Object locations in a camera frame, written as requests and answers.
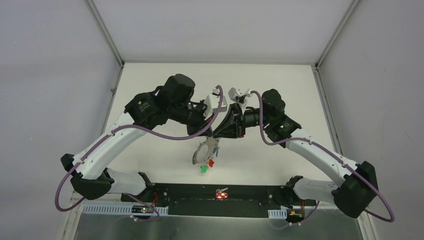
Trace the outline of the green tag key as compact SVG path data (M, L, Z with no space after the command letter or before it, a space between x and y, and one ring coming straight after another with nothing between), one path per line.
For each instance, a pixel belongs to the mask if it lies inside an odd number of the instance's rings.
M203 165L200 167L200 173L205 174L208 171L209 167L206 165Z

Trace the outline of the red tag key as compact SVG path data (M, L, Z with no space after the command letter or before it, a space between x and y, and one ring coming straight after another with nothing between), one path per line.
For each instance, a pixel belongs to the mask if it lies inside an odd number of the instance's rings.
M216 199L227 199L228 198L228 193L226 192L226 190L228 190L227 187L216 189L216 191L215 191L215 198Z

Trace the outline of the metal keyring plate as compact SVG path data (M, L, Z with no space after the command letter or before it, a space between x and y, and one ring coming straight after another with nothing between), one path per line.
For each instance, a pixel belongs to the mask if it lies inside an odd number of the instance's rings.
M207 137L201 142L192 156L193 165L208 166L209 159L214 160L214 149L219 147L219 138Z

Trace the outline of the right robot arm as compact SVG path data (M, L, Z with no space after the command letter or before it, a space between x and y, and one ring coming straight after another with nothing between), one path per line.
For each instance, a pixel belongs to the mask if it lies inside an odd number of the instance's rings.
M256 94L259 107L247 105ZM224 120L213 131L215 138L242 138L247 128L259 127L263 142L281 146L306 159L329 177L328 181L311 180L296 175L281 188L280 205L292 208L303 200L334 203L345 215L357 218L378 196L375 168L364 161L359 164L317 142L299 123L285 113L286 103L276 89L263 94L248 90L242 93L231 88L228 92L233 104Z

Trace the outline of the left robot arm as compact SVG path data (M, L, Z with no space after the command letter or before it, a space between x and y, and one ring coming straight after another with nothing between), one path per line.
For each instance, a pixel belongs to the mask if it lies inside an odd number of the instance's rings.
M194 91L195 82L178 73L155 90L137 94L94 143L78 154L65 154L61 158L67 172L65 178L74 191L86 200L95 200L108 193L122 193L134 195L143 203L149 201L153 189L145 175L119 172L109 165L134 141L146 134L154 134L154 128L168 120L192 128L187 139L208 131L224 108L223 90L216 86L204 100L192 102Z

